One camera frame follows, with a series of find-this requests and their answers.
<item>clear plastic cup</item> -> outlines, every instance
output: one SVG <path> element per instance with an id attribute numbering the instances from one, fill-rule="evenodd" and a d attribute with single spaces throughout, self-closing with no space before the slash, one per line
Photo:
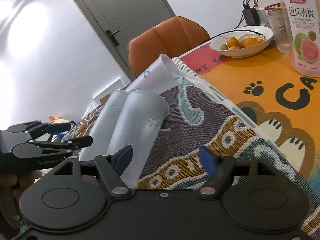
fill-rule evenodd
<path id="1" fill-rule="evenodd" d="M 107 153 L 109 142 L 128 94 L 123 90 L 114 90 L 111 93 L 89 133 L 93 138 L 93 143 L 81 150 L 80 161 L 91 161 L 96 156 Z"/>
<path id="2" fill-rule="evenodd" d="M 107 151 L 107 155 L 113 155 L 127 144 L 132 146 L 132 161 L 121 176 L 129 188 L 135 188 L 169 109 L 168 103 L 153 92 L 129 93 Z"/>
<path id="3" fill-rule="evenodd" d="M 289 39 L 282 10 L 268 12 L 268 19 L 278 50 L 290 54 Z"/>
<path id="4" fill-rule="evenodd" d="M 125 91 L 145 89 L 160 95 L 177 86 L 180 73 L 173 61 L 165 54 L 152 63 Z"/>

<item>gray door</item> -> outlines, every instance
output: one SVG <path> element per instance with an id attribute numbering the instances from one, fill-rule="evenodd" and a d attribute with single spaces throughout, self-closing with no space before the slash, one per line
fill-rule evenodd
<path id="1" fill-rule="evenodd" d="M 82 0 L 128 64 L 130 40 L 174 16 L 166 0 Z"/>

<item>black door handle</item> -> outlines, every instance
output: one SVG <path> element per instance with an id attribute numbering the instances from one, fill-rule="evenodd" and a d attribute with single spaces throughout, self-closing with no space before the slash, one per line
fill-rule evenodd
<path id="1" fill-rule="evenodd" d="M 110 30 L 106 30 L 107 36 L 110 38 L 110 40 L 112 41 L 112 43 L 113 43 L 113 45 L 114 45 L 115 47 L 117 47 L 117 46 L 120 45 L 119 42 L 117 41 L 117 39 L 114 37 L 114 35 L 115 35 L 116 33 L 118 33 L 119 31 L 120 31 L 120 30 L 117 30 L 117 31 L 115 31 L 114 33 L 111 33 Z"/>

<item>red basket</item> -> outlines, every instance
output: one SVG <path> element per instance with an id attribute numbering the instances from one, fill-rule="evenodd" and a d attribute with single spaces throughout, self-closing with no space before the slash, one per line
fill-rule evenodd
<path id="1" fill-rule="evenodd" d="M 282 10 L 280 3 L 271 4 L 269 6 L 266 6 L 264 9 L 267 10 L 268 12 Z"/>

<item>bowl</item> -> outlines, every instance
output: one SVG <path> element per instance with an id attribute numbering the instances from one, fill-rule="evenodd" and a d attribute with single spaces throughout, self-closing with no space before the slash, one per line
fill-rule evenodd
<path id="1" fill-rule="evenodd" d="M 270 44 L 273 36 L 272 30 L 265 26 L 247 26 L 247 27 L 236 28 L 235 30 L 243 30 L 243 31 L 226 33 L 213 38 L 210 42 L 210 48 L 227 57 L 233 57 L 233 58 L 250 57 L 263 51 Z M 246 32 L 245 30 L 251 30 L 251 31 L 255 31 L 263 34 L 265 36 L 265 41 L 260 44 L 243 48 L 243 49 L 220 50 L 220 46 L 222 44 L 227 44 L 228 38 L 236 37 L 238 39 L 242 35 L 252 33 L 252 32 Z"/>

